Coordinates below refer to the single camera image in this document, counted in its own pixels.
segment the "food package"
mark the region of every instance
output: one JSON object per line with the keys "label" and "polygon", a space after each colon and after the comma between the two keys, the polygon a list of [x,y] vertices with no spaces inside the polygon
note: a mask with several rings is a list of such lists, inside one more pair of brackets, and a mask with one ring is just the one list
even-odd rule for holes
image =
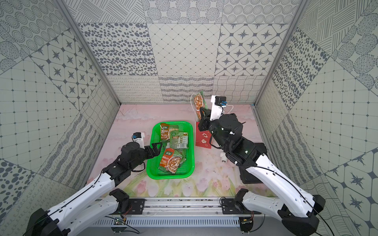
{"label": "food package", "polygon": [[195,107],[195,113],[197,114],[198,120],[201,119],[201,113],[200,113],[200,108],[203,107],[205,109],[208,108],[205,102],[205,98],[203,97],[203,92],[199,92],[194,98],[193,98],[193,103]]}
{"label": "food package", "polygon": [[174,149],[188,149],[188,133],[182,131],[172,131],[170,133],[170,147]]}
{"label": "food package", "polygon": [[168,125],[160,123],[160,140],[162,142],[169,141],[169,135],[172,131],[178,131],[178,125]]}
{"label": "food package", "polygon": [[166,123],[160,123],[160,140],[162,142],[167,141],[169,139],[168,131],[169,125]]}
{"label": "food package", "polygon": [[159,170],[175,174],[183,160],[182,154],[173,148],[167,148],[160,160]]}

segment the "table surface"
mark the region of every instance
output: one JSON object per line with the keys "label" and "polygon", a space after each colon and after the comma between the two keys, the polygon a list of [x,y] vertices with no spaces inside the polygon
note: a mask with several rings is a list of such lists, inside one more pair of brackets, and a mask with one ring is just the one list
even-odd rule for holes
{"label": "table surface", "polygon": [[[262,141],[250,105],[235,105],[232,113],[240,122],[246,122],[243,125],[245,138],[252,142]],[[131,142],[133,133],[144,132],[144,144],[147,145],[157,123],[187,121],[195,127],[195,116],[191,105],[121,105],[88,182],[121,154],[121,147]],[[154,180],[146,171],[132,172],[117,188],[130,197],[233,197],[241,188],[263,196],[275,196],[265,184],[243,184],[239,168],[230,161],[222,163],[220,152],[215,148],[194,146],[195,169],[188,178]]]}

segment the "green plastic basket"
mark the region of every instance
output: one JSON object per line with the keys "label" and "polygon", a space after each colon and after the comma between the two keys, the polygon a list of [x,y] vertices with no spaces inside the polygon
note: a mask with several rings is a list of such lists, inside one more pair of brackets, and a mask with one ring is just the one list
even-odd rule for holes
{"label": "green plastic basket", "polygon": [[[186,161],[179,167],[175,174],[170,174],[159,170],[161,157],[164,154],[164,147],[161,148],[160,155],[149,159],[147,161],[147,175],[151,179],[182,179],[189,177],[194,171],[194,142],[193,142],[193,126],[186,121],[171,121],[162,122],[169,125],[178,125],[179,130],[189,134],[188,145],[189,149],[186,150]],[[151,142],[160,142],[160,123],[156,124],[152,129]]]}

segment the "red paper bag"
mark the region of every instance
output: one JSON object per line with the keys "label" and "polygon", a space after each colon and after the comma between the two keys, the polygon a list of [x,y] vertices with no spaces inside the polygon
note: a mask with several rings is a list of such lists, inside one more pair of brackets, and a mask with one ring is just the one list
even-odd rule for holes
{"label": "red paper bag", "polygon": [[198,129],[199,122],[195,123],[195,145],[203,148],[210,148],[210,131],[199,131]]}

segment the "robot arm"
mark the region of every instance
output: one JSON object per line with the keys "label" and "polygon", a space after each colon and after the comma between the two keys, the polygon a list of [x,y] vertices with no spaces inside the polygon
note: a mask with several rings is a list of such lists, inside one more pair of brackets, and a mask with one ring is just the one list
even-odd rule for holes
{"label": "robot arm", "polygon": [[285,176],[250,140],[242,136],[243,124],[233,114],[222,114],[226,97],[212,96],[212,110],[200,108],[200,131],[209,130],[226,157],[237,166],[260,179],[279,198],[260,196],[241,189],[235,196],[235,206],[242,211],[259,211],[281,220],[295,235],[313,234],[319,223],[316,215],[323,210],[325,200],[302,190]]}
{"label": "robot arm", "polygon": [[[143,144],[143,137],[141,133],[134,133],[133,142],[124,145],[121,155],[87,186],[47,211],[42,208],[35,211],[30,216],[24,235],[75,236],[104,215],[113,212],[122,214],[130,209],[129,196],[120,189],[111,190],[129,177],[133,169],[145,160],[160,155],[162,143],[153,143],[152,148],[140,146]],[[109,191],[109,196],[88,207]]]}

